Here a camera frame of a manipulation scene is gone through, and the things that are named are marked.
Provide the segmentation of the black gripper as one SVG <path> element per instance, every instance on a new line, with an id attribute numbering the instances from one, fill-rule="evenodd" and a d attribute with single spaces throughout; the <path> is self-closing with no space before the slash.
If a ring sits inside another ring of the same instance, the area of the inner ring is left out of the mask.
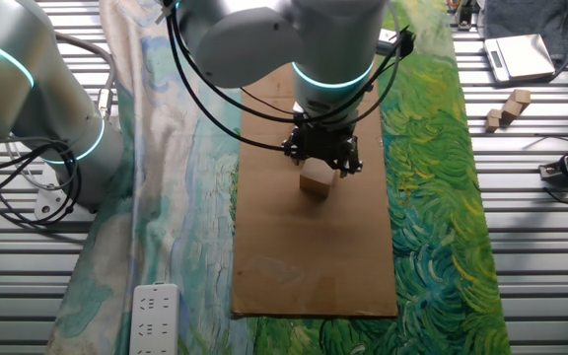
<path id="1" fill-rule="evenodd" d="M 295 126 L 282 148 L 295 166 L 315 158 L 337 166 L 341 178 L 362 171 L 363 163 L 359 159 L 358 141 L 352 126 L 335 130 L 309 124 Z"/>

